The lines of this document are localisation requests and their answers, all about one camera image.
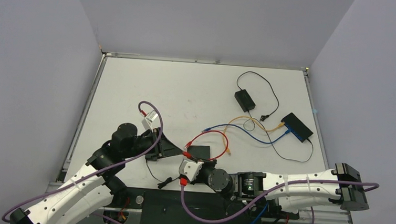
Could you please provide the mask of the black power adapter with cord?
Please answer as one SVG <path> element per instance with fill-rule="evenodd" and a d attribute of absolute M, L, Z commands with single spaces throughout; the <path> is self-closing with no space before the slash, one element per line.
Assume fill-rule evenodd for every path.
<path fill-rule="evenodd" d="M 314 144 L 310 139 L 301 142 L 302 144 L 308 144 L 310 146 L 309 157 L 304 160 L 283 157 L 276 148 L 277 141 L 282 139 L 284 136 L 294 135 L 284 126 L 284 123 L 280 122 L 280 119 L 277 116 L 282 113 L 279 110 L 280 101 L 268 79 L 256 72 L 247 71 L 238 76 L 236 79 L 236 85 L 238 92 L 245 90 L 248 95 L 251 96 L 255 106 L 250 105 L 246 108 L 242 116 L 237 116 L 230 120 L 228 125 L 224 127 L 223 133 L 227 132 L 228 127 L 234 126 L 236 121 L 245 119 L 245 121 L 239 125 L 239 129 L 245 131 L 251 136 L 253 130 L 258 130 L 260 128 L 264 132 L 267 140 L 263 141 L 257 137 L 253 137 L 253 139 L 257 140 L 261 144 L 272 147 L 277 156 L 283 160 L 294 161 L 300 164 L 309 162 L 315 150 Z"/>

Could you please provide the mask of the black network switch small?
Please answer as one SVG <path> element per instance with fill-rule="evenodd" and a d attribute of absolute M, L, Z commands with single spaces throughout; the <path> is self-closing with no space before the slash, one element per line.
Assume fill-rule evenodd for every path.
<path fill-rule="evenodd" d="M 310 130 L 294 113 L 289 113 L 280 120 L 284 126 L 300 141 L 308 140 L 314 132 Z"/>

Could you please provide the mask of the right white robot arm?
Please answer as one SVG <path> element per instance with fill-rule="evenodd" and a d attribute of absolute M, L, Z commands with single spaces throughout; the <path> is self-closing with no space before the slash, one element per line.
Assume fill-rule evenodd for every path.
<path fill-rule="evenodd" d="M 206 185 L 223 198 L 244 204 L 265 199 L 266 211 L 272 216 L 283 212 L 297 213 L 299 209 L 310 206 L 338 205 L 345 211 L 369 209 L 360 172 L 345 163 L 308 174 L 252 171 L 230 174 L 217 168 L 215 161 L 201 160 L 189 166 L 196 172 L 195 175 L 187 175 L 192 185 Z"/>

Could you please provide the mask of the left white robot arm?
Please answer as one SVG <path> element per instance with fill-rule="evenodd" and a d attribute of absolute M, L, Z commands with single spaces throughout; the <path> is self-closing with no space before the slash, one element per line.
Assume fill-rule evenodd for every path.
<path fill-rule="evenodd" d="M 28 209 L 14 208 L 5 221 L 9 224 L 76 224 L 95 210 L 111 204 L 120 206 L 127 187 L 117 173 L 126 161 L 142 156 L 150 160 L 183 154 L 162 133 L 161 128 L 138 134 L 131 123 L 121 124 L 111 139 L 97 149 L 61 187 L 35 198 Z"/>

